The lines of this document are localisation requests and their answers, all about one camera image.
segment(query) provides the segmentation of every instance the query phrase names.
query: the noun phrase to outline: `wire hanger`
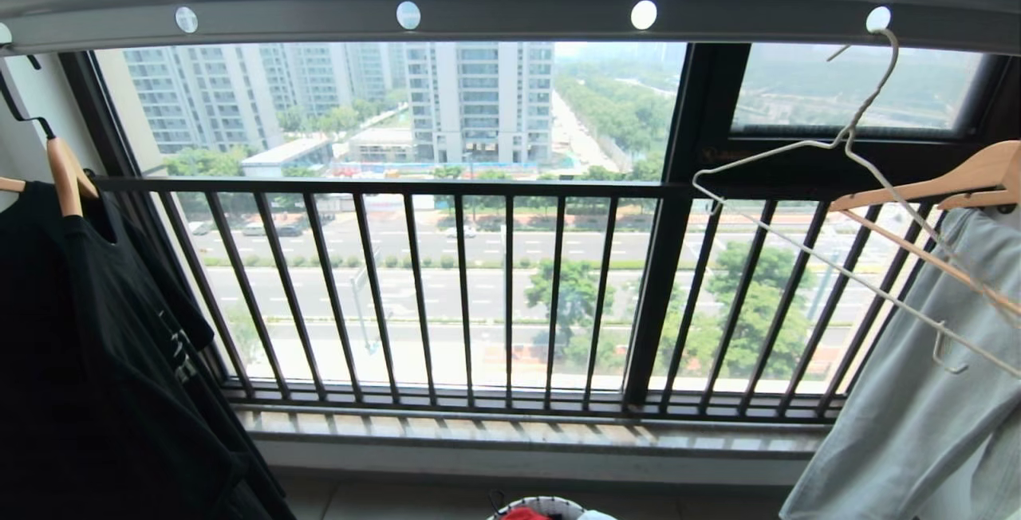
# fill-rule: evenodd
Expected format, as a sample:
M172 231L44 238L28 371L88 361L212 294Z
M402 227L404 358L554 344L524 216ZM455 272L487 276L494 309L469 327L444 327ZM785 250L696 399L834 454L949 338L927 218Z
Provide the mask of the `wire hanger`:
M706 170L700 170L698 172L695 172L694 176L692 176L692 178L691 178L691 186L694 187L695 189L701 191L707 196L711 197L711 199L717 201L716 210L722 210L722 207L724 205L728 204L727 200L725 199L725 197L717 195L716 193L714 193L711 190L707 189L704 186L700 185L699 182L698 182L698 178L699 177L701 177L703 175L713 175L713 174L722 173L722 172L725 172L725 171L728 171L728 170L732 170L734 168L738 168L738 167L741 167L741 166L744 166L744 164L753 163L753 162L759 161L761 159L765 159L766 157L772 157L774 155L785 153L787 151L792 151L794 149L801 149L801 148L805 148L805 147L814 147L814 148L817 148L817 149L832 150L832 149L838 148L841 145L841 143L842 143L843 144L843 151L844 151L845 155L847 156L847 158L849 158L850 160L855 161L859 166L862 166L865 169L867 169L869 171L869 173L871 173L876 178L876 180L879 181L879 183L883 186L884 191L886 191L886 190L892 190L893 189L892 185L890 185L889 181L886 180L886 178L883 176L882 172L880 172L878 170L878 168L875 167L875 164L872 164L871 162L868 161L868 159L865 159L864 157L858 155L852 149L852 146L854 145L854 139L855 139L855 136L857 134L858 123L861 121L862 116L865 114L865 111L869 108L869 106L872 105L872 102L875 101L876 97L879 96L879 92L882 91L883 86L886 85L886 81L889 80L890 74L893 73L893 68L896 66L897 57L900 55L900 43L897 42L896 36L894 36L892 32L890 32L889 30L887 30L885 28L874 29L874 30L870 30L869 32L871 34L882 35L883 37L886 38L887 41L889 41L890 48L891 48L891 51L890 51L890 61L889 61L889 64L886 66L886 72L883 74L882 78L879 81L879 84L876 86L876 89L861 104L861 106L855 112L855 115L852 117L850 123L848 123L846 126L844 126L844 128L841 129L839 133L837 133L836 137L834 139L832 139L832 141L830 141L828 143L827 142L813 141L813 140L803 140L803 141L798 141L798 142L795 142L795 143L790 143L788 145L784 145L784 146L781 146L781 147L777 147L777 148L771 149L769 151L764 151L762 153L750 155L748 157L744 157L743 159L739 159L737 161L733 161L733 162L730 162L730 163L722 164L722 166L720 166L718 168L706 169ZM829 59L827 59L827 61L831 60L832 58L837 57L844 50L846 50L846 48L848 48L848 47L850 47L850 46L848 45L848 46L843 46L842 48L839 48L839 50L837 50L836 53L834 53L832 56L830 56ZM897 203L900 203L903 207L905 207L908 210L909 215L912 216L913 220L915 220L916 222L919 222L922 225L923 229L925 229L926 232L929 233L929 235L931 237L933 237L933 239L935 239L937 243L940 243L941 239L940 239L938 233L936 233L935 230L933 230L932 227L929 226L929 223L926 223L925 220L923 220L921 218L921 216L919 216L917 214L917 211L915 211L908 204L908 202L904 199L904 197L902 197L901 195L898 195L895 191L892 191L892 196L893 196L893 198L895 200L897 200ZM968 339L965 339L964 337L959 336L958 334L956 334L952 330L947 329L943 322L935 321L934 319L930 318L929 316L927 316L926 314L922 313L921 311L918 311L918 310L910 306L909 304L907 304L903 300L896 298L895 296L893 296L889 292L884 291L884 290L882 290L882 288L879 288L879 287L873 285L868 280L864 279L864 277L858 276L854 272L852 272L852 271L845 269L844 267L840 266L838 263L832 262L832 259L829 258L827 255L821 253L820 251L816 251L816 250L814 250L814 249L812 249L810 247L807 247L806 244L803 244L803 243L798 242L797 240L795 240L795 239L787 236L786 234L784 234L784 233L778 231L777 229L771 227L769 224L763 223L759 219L756 219L755 217L751 217L750 215L746 215L744 212L741 212L740 210L735 210L735 211L736 211L737 215L743 217L744 219L747 219L749 222L755 223L758 227L761 227L761 228L765 229L766 231L769 231L770 233L773 233L774 235L780 237L781 239L787 241L788 243L790 243L790 244L798 247L800 250L806 251L807 253L815 256L816 258L820 259L823 263L825 263L826 265L828 265L832 269L835 269L836 271L838 271L841 275L847 277L848 279L857 281L858 283L860 283L861 285L865 286L870 291L872 291L873 293L875 293L876 295L878 295L879 297L881 297L884 300L892 303L894 306L900 308L905 313L911 315L912 317L915 317L919 321L922 321L926 325L929 325L930 327L932 327L933 329L935 329L935 331L936 331L937 334L936 334L935 346L933 348L933 361L936 362L938 365L940 365L949 373L959 374L960 372L964 371L967 368L967 366L951 368L951 367L947 367L942 362L941 356L940 356L940 351L941 351L941 349L942 349L942 347L944 345L944 340L945 339L950 339L950 340L953 340L955 342L959 342L963 346L966 346L968 349L970 349L973 352L979 354L983 359L989 361L990 363L992 363L996 367L1003 369L1004 371L1007 371L1008 373L1010 373L1011 375L1013 375L1015 378L1021 378L1021 369L1018 369L1016 367L1011 366L1010 364L1004 362L1003 360L1000 360L999 357L994 356L993 353L989 352L988 350L985 350L984 348L978 346L977 344L974 344L973 342L969 341ZM984 288L979 288L979 289L976 289L976 290L978 290L978 291L982 292L983 294L986 294L986 296L988 296L988 294L986 293L986 291L984 290Z
M0 50L3 50L8 45L10 44L0 44ZM27 55L26 57L29 58L29 62L32 63L35 69L42 69L42 65L36 59L36 56ZM25 104L13 84L7 83L9 76L10 69L7 69L4 58L0 57L0 95L3 95L7 109L10 111L11 116L18 122L35 122L39 124L39 127L43 130L43 134L46 135L46 155L50 163L50 171L53 173L54 183L57 185L57 193L61 195L61 211L64 216L70 215L66 211L74 211L75 215L81 216L81 195L85 195L90 199L98 199L99 191L92 183L92 180L85 174L85 170L82 169L82 163L78 160L75 152L71 151L70 147L62 139L54 134L53 128L50 127L46 117L42 115L30 116L22 112ZM70 183L65 184L61 189L61 181L67 179L68 176ZM25 191L25 181L0 178L0 189L2 190L20 193ZM65 201L64 196L72 196L74 199Z

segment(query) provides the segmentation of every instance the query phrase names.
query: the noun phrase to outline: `metal railing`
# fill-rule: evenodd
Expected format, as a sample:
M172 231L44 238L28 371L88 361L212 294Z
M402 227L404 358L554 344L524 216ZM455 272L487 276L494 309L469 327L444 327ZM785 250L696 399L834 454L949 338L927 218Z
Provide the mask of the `metal railing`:
M697 258L693 263L690 271L691 279L686 286L678 287L686 291L683 300L683 309L679 317L679 323L663 327L664 335L676 335L677 339L672 350L665 349L664 354L669 358L669 363L665 365L665 378L657 382L649 379L639 383L639 387L644 392L643 403L625 401L627 398L628 386L635 383L623 380L623 385L619 390L606 390L593 385L593 378L596 371L598 346L600 343L600 329L603 324L603 304L607 294L607 278L612 265L612 253L615 240L615 231L618 222L618 208L622 204L622 199L645 199L654 200L661 203L665 200L687 200L690 202L691 191L681 185L657 185L657 184L603 184L603 183L572 183L572 182L458 182L458 181L338 181L338 180L244 180L244 179L196 179L196 178L175 178L175 179L97 179L101 188L113 193L120 198L124 203L149 202L152 198L158 199L159 204L165 211L165 219L169 228L174 232L180 251L187 264L190 276L194 281L201 301L204 302L208 311L211 324L215 327L223 346L223 353L226 353L229 368L222 374L223 387L233 403L239 405L262 405L281 407L303 407L321 408L323 410L383 410L383 411L407 411L407 412L456 412L456 413L496 413L503 415L546 415L561 417L617 417L617 418L640 418L640 419L672 419L672 420L708 420L708 421L730 421L730 422L782 422L782 423L827 423L832 422L843 405L845 393L849 386L845 381L849 381L853 386L856 372L864 364L868 353L871 353L871 344L875 341L878 332L881 332L889 321L892 312L883 311L883 302L879 297L867 299L869 305L863 315L857 319L857 329L853 330L846 339L845 346L840 350L838 359L832 363L833 370L828 382L814 386L811 392L803 390L806 375L810 372L812 363L817 350L820 347L827 329L830 328L834 312L841 302L847 286L847 278L835 276L832 286L828 288L825 295L825 303L822 304L821 312L812 323L812 330L808 333L804 342L804 348L799 354L796 367L792 370L790 377L785 380L783 391L770 386L768 390L762 389L764 375L767 371L771 353L778 342L781 331L788 314L790 314L792 303L796 298L796 291L801 283L803 277L809 268L809 255L797 253L793 259L793 265L782 290L779 291L779 298L776 303L775 313L769 330L761 342L756 342L759 353L753 368L746 378L746 384L742 390L738 391L733 387L719 386L723 376L724 360L730 350L741 315L744 312L745 298L748 295L749 287L753 283L753 276L757 272L760 256L764 247L767 246L767 235L765 230L756 229L748 233L751 235L747 257L740 271L740 282L729 302L722 303L726 310L722 328L722 336L713 354L712 363L703 381L699 381L700 388L689 385L678 386L681 373L684 369L682 358L686 349L691 346L690 336L696 330L694 323L697 319L696 309L698 308L699 294L702 285L707 283L707 276L712 274L711 257L714 247L719 245L718 234L721 226L721 212L710 211L702 231L702 241L700 249L697 251ZM209 211L214 223L214 229L218 232L223 242L223 248L227 253L229 265L233 270L234 277L240 288L241 297L245 309L250 314L254 331L257 334L259 346L264 352L265 363L269 365L269 372L272 378L257 378L249 375L242 354L239 351L235 338L232 337L230 323L226 319L224 312L217 302L213 287L210 284L209 276L204 263L200 258L199 252L194 247L193 237L189 232L187 219L183 218L180 204L176 199L178 194L199 194L208 203ZM225 211L222 196L225 194L245 194L250 195L255 211L252 219L256 219L261 224L264 231L265 241L269 244L273 263L277 270L280 283L286 297L288 310L293 317L294 328L300 341L301 353L307 363L310 379L287 378L281 367L278 351L275 349L274 341L271 338L271 331L268 327L266 317L262 311L264 303L259 302L255 291L252 289L251 281L246 272L245 261L241 257L241 252L237 246L234 236L231 233L228 214ZM358 367L355 363L355 354L352 346L350 327L345 319L342 308L340 290L334 279L334 265L331 262L331 242L324 234L324 219L317 205L317 195L328 193L350 194L353 222L357 226L357 240L361 244L361 254L364 259L364 274L370 288L373 301L371 318L375 319L379 331L379 348L382 351L383 364L385 365L386 380L375 382L373 379L361 379L358 376ZM282 247L281 238L274 224L274 207L268 195L272 194L292 194L299 195L303 201L303 210L307 220L308 229L311 233L311 240L314 243L314 255L318 258L319 269L322 272L323 283L326 288L329 309L332 312L333 323L335 324L336 336L343 352L344 364L346 365L349 380L339 382L336 379L324 379L321 366L318 365L317 353L309 336L309 328L302 313L298 290L295 281L291 276L291 266L285 257L285 250ZM370 215L367 210L366 198L376 194L396 194L400 195L404 211L404 227L407 233L407 246L409 250L409 268L414 280L415 306L418 313L419 333L422 341L422 351L424 354L425 374L423 382L407 382L395 375L395 364L390 333L388 331L388 316L385 310L386 295L381 290L381 282L378 275L380 267L377 263L378 255L374 251L372 233L370 228ZM437 362L442 362L436 357L435 349L431 346L432 338L430 332L430 319L427 316L427 306L424 292L423 258L419 245L419 226L416 223L416 207L414 196L419 195L443 195L452 199L452 208L455 214L455 246L456 246L456 276L458 280L458 291L456 294L460 300L460 330L463 345L465 349L465 378L463 384L451 385L441 384L436 381L434 374ZM473 381L473 362L478 363L478 359L473 359L473 320L470 317L468 290L470 287L469 267L466 251L466 197L475 196L495 196L502 199L502 203L497 205L497 211L502 212L504 235L504 255L500 269L502 269L503 287L503 346L500 353L501 362L505 365L505 375L499 385L492 382ZM515 295L514 272L515 272L515 201L522 197L550 197L555 199L555 223L552 227L552 272L550 281L551 294L549 297L548 311L548 335L545 354L545 374L542 386L522 386L516 383L514 370L515 351L513 349L515 331ZM561 297L562 278L561 273L565 258L565 224L567 221L567 205L569 199L593 199L598 198L605 201L606 222L605 227L599 233L602 234L601 252L592 262L598 263L598 280L596 300L593 309L594 315L591 327L591 342L588 350L587 363L583 371L584 385L577 387L554 386L554 356L558 351L557 331L563 330L557 324L557 300ZM761 219L763 222L770 222L777 214L778 200L766 200L763 204ZM930 205L920 207L923 215L929 215ZM816 203L811 214L811 222L808 223L804 236L804 242L808 246L814 246L826 221L826 203ZM880 207L869 208L867 219L875 221L880 215ZM912 225L907 232L906 238L912 242L919 238L920 228ZM650 243L682 243L682 238L668 239L660 235L650 235ZM854 236L854 241L846 250L843 265L846 269L855 270L866 249L869 240L869 230L859 228ZM648 247L648 254L652 254L652 247ZM910 257L908 251L898 249L891 251L886 269L876 274L882 274L880 286L883 290L897 290L906 292L918 269L918 263L914 257ZM915 263L911 273L907 272L906 265L909 258ZM642 276L647 274L649 264L644 265L645 270ZM646 285L644 290L667 291L670 293L674 287L652 287ZM817 293L817 299L823 296L823 289ZM641 308L631 325L632 333L641 330L641 323L638 316L641 315ZM880 314L886 313L886 317L880 324ZM657 351L639 351L635 347L643 346L641 335L632 334L628 350L626 351L630 363L635 359L648 359L653 362ZM862 349L868 343L865 357L862 357ZM647 368L643 374L651 374L651 368Z

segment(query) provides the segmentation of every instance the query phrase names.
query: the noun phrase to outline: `laundry basket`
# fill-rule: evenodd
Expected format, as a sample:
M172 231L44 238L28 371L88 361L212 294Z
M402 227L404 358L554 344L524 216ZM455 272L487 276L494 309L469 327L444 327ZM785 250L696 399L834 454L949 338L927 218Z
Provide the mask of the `laundry basket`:
M489 520L500 520L510 510L521 507L531 508L539 514L547 516L550 514L560 514L564 520L578 520L585 513L584 508L567 499L558 497L529 497L504 506L499 512L490 516Z

